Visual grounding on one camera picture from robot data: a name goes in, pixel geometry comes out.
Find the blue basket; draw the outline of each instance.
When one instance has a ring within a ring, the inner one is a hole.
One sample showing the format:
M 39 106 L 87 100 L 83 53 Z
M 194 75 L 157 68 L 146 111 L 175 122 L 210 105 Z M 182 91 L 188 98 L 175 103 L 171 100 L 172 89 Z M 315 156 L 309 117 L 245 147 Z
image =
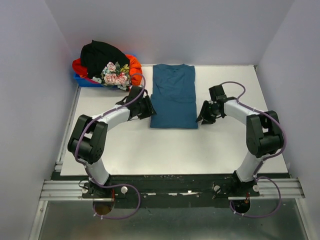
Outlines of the blue basket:
M 76 82 L 79 84 L 80 87 L 89 87 L 89 88 L 103 88 L 103 87 L 108 87 L 108 88 L 118 88 L 117 86 L 103 86 L 100 83 L 93 83 L 90 82 L 82 77 L 80 77 L 78 74 L 74 73 L 73 78 L 76 80 Z

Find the black garment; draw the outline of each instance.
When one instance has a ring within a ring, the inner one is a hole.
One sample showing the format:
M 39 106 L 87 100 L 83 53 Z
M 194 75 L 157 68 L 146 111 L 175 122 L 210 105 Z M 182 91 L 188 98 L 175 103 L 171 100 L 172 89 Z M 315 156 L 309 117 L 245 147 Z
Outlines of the black garment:
M 129 58 L 118 48 L 101 41 L 94 41 L 85 45 L 81 50 L 81 65 L 87 67 L 88 78 L 101 77 L 105 66 L 112 62 L 122 67 L 130 64 Z

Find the robotic arm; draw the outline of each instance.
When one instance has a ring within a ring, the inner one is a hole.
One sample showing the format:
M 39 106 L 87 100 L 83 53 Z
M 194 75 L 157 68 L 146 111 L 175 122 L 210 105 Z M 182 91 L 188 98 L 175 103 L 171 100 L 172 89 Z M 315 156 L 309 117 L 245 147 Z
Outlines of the robotic arm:
M 140 97 L 137 98 L 142 90 L 139 86 L 133 86 L 129 95 L 122 101 L 117 102 L 106 115 L 81 115 L 75 124 L 67 146 L 68 151 L 74 156 L 76 155 L 76 148 L 85 127 L 93 119 L 101 116 L 100 119 L 88 128 L 86 135 L 80 142 L 77 154 L 79 162 L 86 168 L 90 177 L 89 179 L 94 179 L 100 185 L 104 185 L 109 178 L 109 173 L 105 169 L 101 159 L 105 148 L 107 132 L 118 124 L 129 121 L 133 117 L 138 117 L 141 120 L 156 114 L 146 90 L 144 90 L 146 92 L 145 97 L 141 94 Z M 135 98 L 137 99 L 127 107 L 123 106 Z
M 262 167 L 264 158 L 283 147 L 281 129 L 265 115 L 240 105 L 235 97 L 227 97 L 222 85 L 209 88 L 209 93 L 211 101 L 204 101 L 197 122 L 213 124 L 217 118 L 230 116 L 246 125 L 248 152 L 235 173 L 240 182 L 251 182 Z M 265 113 L 279 122 L 275 111 Z

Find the white wall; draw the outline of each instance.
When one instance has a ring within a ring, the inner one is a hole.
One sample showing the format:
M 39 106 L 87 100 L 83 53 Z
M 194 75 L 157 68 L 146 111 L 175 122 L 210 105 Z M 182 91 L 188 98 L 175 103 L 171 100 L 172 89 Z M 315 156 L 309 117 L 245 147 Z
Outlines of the white wall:
M 266 103 L 279 114 L 285 161 L 298 176 L 315 226 L 320 226 L 320 1 L 296 0 L 260 61 Z
M 258 64 L 294 0 L 45 0 L 75 57 L 92 39 L 144 64 Z
M 70 49 L 43 0 L 0 3 L 0 239 L 28 239 L 76 86 Z

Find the blue cloth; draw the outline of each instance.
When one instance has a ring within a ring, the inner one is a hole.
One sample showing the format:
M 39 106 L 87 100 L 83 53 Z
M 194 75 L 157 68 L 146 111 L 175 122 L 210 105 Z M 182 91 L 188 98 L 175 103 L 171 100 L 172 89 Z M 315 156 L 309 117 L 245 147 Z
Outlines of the blue cloth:
M 197 129 L 197 106 L 194 66 L 153 66 L 151 102 L 156 115 L 150 127 L 156 129 Z

